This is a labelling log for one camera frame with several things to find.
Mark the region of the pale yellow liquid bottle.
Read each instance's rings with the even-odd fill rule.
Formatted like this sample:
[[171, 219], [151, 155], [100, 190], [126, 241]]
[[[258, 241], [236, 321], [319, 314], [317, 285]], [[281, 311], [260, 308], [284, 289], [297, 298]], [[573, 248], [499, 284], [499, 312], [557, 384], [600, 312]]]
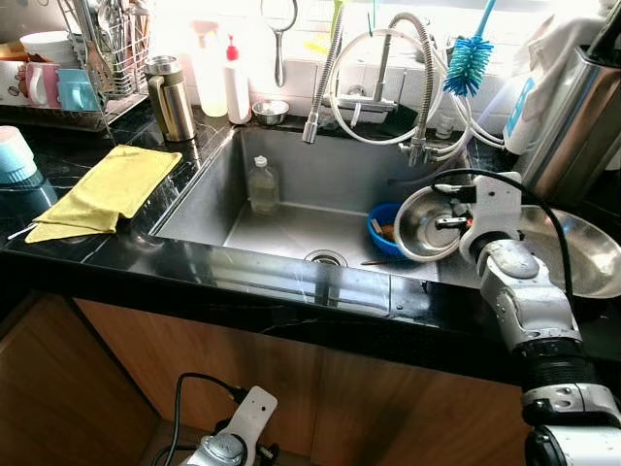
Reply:
[[225, 49], [218, 36], [218, 23], [195, 19], [191, 22], [194, 41], [191, 48], [192, 74], [198, 88], [199, 105], [206, 116], [227, 116], [225, 88], [223, 88], [223, 62]]

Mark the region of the clear plastic bottle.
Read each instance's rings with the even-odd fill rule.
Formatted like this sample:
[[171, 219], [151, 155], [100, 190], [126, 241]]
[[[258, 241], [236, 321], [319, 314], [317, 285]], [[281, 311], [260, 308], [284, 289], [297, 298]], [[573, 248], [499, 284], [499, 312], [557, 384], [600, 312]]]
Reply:
[[254, 156], [253, 164], [247, 178], [249, 204], [255, 213], [273, 214], [279, 203], [277, 174], [266, 156]]

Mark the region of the white mug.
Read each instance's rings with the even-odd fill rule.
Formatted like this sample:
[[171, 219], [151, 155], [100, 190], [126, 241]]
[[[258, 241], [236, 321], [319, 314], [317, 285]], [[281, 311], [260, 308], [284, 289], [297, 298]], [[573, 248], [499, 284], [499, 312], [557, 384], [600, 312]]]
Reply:
[[12, 107], [28, 105], [23, 71], [25, 62], [0, 59], [0, 105]]

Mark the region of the pink mug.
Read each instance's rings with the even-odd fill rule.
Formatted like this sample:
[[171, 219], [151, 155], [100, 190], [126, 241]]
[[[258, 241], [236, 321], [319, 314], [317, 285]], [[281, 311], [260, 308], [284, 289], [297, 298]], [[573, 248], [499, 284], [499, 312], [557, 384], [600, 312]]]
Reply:
[[23, 66], [28, 106], [59, 110], [59, 66], [56, 63], [28, 62]]

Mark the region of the white and blue cup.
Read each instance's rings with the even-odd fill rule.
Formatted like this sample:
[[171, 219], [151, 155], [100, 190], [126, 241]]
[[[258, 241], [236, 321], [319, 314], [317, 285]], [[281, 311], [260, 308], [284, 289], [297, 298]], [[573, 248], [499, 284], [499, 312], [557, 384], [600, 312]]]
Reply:
[[19, 183], [37, 172], [34, 150], [16, 127], [0, 127], [0, 183]]

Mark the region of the steel spring pull-down faucet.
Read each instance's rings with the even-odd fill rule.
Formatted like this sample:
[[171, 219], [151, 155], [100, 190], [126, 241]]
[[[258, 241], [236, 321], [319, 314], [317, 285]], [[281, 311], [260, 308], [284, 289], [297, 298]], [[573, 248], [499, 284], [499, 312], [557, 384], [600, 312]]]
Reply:
[[[394, 37], [408, 41], [414, 48], [419, 48], [423, 52], [423, 88], [421, 108], [415, 111], [416, 120], [409, 132], [400, 134], [391, 139], [377, 141], [376, 139], [367, 139], [358, 136], [353, 132], [350, 125], [339, 115], [341, 103], [339, 103], [336, 94], [337, 78], [339, 76], [339, 62], [346, 57], [354, 46], [360, 41], [368, 39], [370, 34], [377, 34], [384, 39], [380, 55], [380, 65], [377, 66], [377, 82], [376, 94], [372, 101], [373, 105], [381, 107], [385, 112], [394, 112], [399, 103], [387, 102], [382, 99], [382, 90], [384, 89], [384, 80], [386, 76], [387, 57], [391, 51], [391, 41]], [[320, 123], [320, 108], [323, 102], [328, 102], [328, 110], [333, 115], [333, 119], [337, 122], [339, 129], [353, 137], [355, 141], [363, 144], [374, 144], [374, 146], [394, 146], [398, 147], [398, 151], [408, 157], [409, 167], [416, 167], [418, 164], [429, 163], [429, 161], [445, 161], [453, 158], [457, 152], [460, 152], [469, 139], [474, 136], [474, 130], [467, 130], [465, 136], [458, 139], [457, 142], [451, 144], [444, 150], [434, 150], [427, 147], [426, 133], [429, 130], [429, 118], [434, 110], [437, 110], [443, 96], [452, 98], [454, 108], [460, 113], [465, 121], [471, 121], [471, 113], [466, 108], [466, 103], [460, 96], [446, 92], [442, 89], [444, 79], [446, 79], [447, 59], [444, 59], [442, 53], [439, 53], [435, 44], [432, 44], [429, 32], [426, 30], [426, 23], [422, 18], [412, 13], [402, 12], [395, 14], [389, 21], [386, 28], [372, 28], [367, 34], [361, 34], [354, 37], [346, 43], [343, 41], [339, 53], [336, 57], [325, 57], [322, 75], [316, 80], [315, 91], [311, 98], [310, 112], [307, 115], [305, 127], [303, 127], [301, 139], [303, 143], [311, 144], [315, 142], [316, 132], [318, 132]]]

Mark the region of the blue plastic bowl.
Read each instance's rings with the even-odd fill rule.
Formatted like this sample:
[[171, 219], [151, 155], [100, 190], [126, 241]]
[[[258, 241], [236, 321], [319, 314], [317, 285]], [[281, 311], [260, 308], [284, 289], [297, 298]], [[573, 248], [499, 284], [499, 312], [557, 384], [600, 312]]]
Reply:
[[390, 241], [385, 240], [384, 237], [378, 234], [378, 229], [380, 229], [380, 226], [384, 225], [384, 223], [392, 223], [395, 227], [395, 221], [396, 217], [398, 217], [400, 206], [401, 205], [398, 203], [380, 204], [374, 206], [368, 213], [367, 231], [370, 235], [370, 240], [376, 245], [378, 251], [387, 257], [404, 258], [403, 253], [400, 252], [398, 244], [396, 244], [395, 241], [394, 243], [390, 243]]

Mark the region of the light blue mug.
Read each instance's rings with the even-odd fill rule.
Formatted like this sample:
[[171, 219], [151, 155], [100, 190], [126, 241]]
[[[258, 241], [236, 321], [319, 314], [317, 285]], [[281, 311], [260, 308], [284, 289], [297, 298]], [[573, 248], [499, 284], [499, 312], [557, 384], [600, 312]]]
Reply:
[[65, 111], [97, 112], [99, 99], [90, 83], [89, 74], [81, 68], [59, 68], [57, 71], [59, 107]]

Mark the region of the white bottle with red cap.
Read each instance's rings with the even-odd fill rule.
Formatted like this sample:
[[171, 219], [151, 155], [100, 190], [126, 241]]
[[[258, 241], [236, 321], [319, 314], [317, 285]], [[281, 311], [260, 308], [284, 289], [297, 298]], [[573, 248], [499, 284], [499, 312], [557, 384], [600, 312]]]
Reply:
[[227, 118], [232, 124], [246, 124], [251, 119], [251, 98], [249, 98], [248, 76], [245, 75], [240, 51], [235, 45], [234, 36], [229, 35], [229, 45], [225, 48], [223, 62], [223, 93]]

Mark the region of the steel sink drain strainer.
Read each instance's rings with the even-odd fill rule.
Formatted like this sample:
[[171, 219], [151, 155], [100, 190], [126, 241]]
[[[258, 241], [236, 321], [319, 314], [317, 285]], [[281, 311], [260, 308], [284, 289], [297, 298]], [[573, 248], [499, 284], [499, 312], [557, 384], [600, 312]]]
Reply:
[[303, 257], [303, 260], [315, 263], [322, 263], [322, 265], [334, 265], [339, 267], [349, 266], [349, 263], [347, 263], [344, 254], [327, 249], [310, 251], [306, 254], [305, 257]]

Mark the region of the gold steel thermos flask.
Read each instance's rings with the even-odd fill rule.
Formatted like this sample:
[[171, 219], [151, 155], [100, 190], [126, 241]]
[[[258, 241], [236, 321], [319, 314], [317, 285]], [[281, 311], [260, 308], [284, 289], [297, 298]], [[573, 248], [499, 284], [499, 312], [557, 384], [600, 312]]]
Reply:
[[164, 141], [192, 141], [196, 130], [179, 59], [176, 56], [151, 56], [144, 62], [144, 74]]

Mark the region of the hanging steel ladle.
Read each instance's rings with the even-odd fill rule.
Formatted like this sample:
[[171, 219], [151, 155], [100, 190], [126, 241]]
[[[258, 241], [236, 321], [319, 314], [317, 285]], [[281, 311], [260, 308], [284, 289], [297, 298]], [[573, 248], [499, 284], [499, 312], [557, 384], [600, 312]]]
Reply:
[[274, 84], [285, 84], [283, 36], [291, 31], [299, 14], [298, 0], [260, 0], [260, 17], [274, 35]]

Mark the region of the yellow cloth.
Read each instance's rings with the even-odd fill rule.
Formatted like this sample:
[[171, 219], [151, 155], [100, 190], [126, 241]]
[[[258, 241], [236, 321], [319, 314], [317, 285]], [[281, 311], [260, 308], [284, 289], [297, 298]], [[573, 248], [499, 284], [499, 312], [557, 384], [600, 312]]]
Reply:
[[35, 218], [26, 243], [113, 234], [122, 217], [136, 216], [180, 160], [180, 152], [113, 148], [65, 198]]

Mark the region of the large steel basin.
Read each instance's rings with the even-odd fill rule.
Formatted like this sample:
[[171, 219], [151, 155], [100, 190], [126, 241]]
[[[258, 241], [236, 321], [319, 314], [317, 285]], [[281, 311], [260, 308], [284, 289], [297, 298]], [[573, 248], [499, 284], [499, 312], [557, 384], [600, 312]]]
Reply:
[[[584, 218], [555, 209], [571, 250], [573, 294], [580, 298], [621, 296], [621, 248], [606, 232]], [[554, 225], [537, 205], [524, 205], [518, 230], [522, 243], [539, 257], [558, 287], [564, 285], [562, 250]]]

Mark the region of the white ceramic bowl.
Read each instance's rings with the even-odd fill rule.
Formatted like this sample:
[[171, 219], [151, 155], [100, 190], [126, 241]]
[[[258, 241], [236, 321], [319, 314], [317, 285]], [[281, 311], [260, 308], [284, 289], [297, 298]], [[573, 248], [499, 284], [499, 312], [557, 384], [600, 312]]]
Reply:
[[56, 63], [61, 68], [81, 68], [74, 50], [74, 35], [65, 30], [37, 32], [19, 37], [28, 56], [41, 62]]

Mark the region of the brown wooden cabinet door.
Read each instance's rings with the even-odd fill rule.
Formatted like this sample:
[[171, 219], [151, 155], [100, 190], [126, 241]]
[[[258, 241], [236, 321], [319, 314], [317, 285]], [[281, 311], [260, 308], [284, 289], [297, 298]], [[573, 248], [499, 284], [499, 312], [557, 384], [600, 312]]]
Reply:
[[518, 387], [328, 351], [310, 458], [320, 466], [524, 466]]
[[66, 298], [0, 319], [0, 466], [137, 466], [159, 422]]
[[310, 460], [323, 348], [88, 299], [75, 302], [160, 416], [173, 416], [182, 373], [244, 389], [258, 385], [277, 399], [262, 440], [279, 444], [289, 457]]

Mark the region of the small steel bowl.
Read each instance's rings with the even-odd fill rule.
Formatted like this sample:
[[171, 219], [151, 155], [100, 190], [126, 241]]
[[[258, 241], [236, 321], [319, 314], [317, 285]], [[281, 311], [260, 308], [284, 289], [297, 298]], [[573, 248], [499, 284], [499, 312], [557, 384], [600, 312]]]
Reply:
[[252, 118], [266, 127], [278, 127], [283, 124], [291, 106], [282, 99], [262, 99], [251, 106]]

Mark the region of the stainless steel sink basin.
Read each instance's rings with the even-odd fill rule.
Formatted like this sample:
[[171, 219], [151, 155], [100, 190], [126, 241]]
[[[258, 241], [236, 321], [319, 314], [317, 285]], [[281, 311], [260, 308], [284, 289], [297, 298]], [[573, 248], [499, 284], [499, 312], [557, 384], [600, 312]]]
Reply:
[[[277, 175], [279, 203], [271, 214], [255, 214], [248, 201], [247, 177], [257, 156], [265, 156]], [[458, 253], [436, 263], [378, 262], [384, 253], [370, 239], [369, 213], [382, 204], [403, 203], [434, 170], [409, 167], [392, 146], [329, 136], [306, 144], [292, 130], [244, 127], [232, 132], [154, 232], [293, 260], [328, 257], [334, 265], [479, 288], [474, 267]]]

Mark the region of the blue bottle brush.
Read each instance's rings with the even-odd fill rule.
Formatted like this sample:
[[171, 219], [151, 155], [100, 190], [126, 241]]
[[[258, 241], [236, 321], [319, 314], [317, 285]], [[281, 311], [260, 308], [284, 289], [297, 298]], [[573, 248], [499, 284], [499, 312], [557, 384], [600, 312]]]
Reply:
[[494, 46], [483, 39], [485, 26], [497, 0], [488, 0], [480, 17], [477, 30], [469, 37], [458, 37], [446, 68], [442, 89], [454, 96], [475, 96], [482, 87], [485, 67], [491, 59]]

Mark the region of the medium steel bowl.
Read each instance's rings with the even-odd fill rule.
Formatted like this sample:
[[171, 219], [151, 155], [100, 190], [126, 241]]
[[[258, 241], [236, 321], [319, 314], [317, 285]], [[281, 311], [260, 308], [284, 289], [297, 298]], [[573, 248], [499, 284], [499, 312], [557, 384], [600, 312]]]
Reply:
[[395, 243], [408, 260], [436, 262], [460, 252], [463, 235], [438, 230], [438, 207], [456, 199], [473, 201], [474, 187], [432, 183], [421, 187], [400, 206], [395, 221]]

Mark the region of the white jug with blue label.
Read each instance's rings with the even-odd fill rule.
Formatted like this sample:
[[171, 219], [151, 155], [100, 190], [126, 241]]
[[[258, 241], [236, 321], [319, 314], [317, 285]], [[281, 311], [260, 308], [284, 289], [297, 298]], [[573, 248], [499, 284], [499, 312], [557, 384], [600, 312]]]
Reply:
[[524, 82], [503, 129], [506, 150], [522, 155], [538, 145], [565, 67], [575, 57], [575, 50], [590, 44], [605, 25], [603, 15], [556, 12], [520, 46], [514, 66], [515, 75]]

